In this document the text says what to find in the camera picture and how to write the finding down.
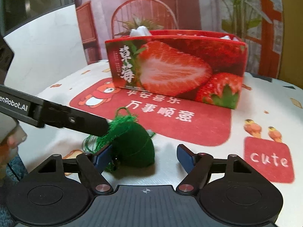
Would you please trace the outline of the person's left hand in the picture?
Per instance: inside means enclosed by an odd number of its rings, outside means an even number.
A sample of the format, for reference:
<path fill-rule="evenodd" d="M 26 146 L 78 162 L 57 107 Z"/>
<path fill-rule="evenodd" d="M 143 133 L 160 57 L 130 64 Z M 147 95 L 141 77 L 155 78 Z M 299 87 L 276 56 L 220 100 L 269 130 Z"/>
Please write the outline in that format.
<path fill-rule="evenodd" d="M 27 139 L 19 122 L 11 119 L 1 124 L 1 187 L 4 185 L 7 164 L 17 155 L 18 146 Z"/>

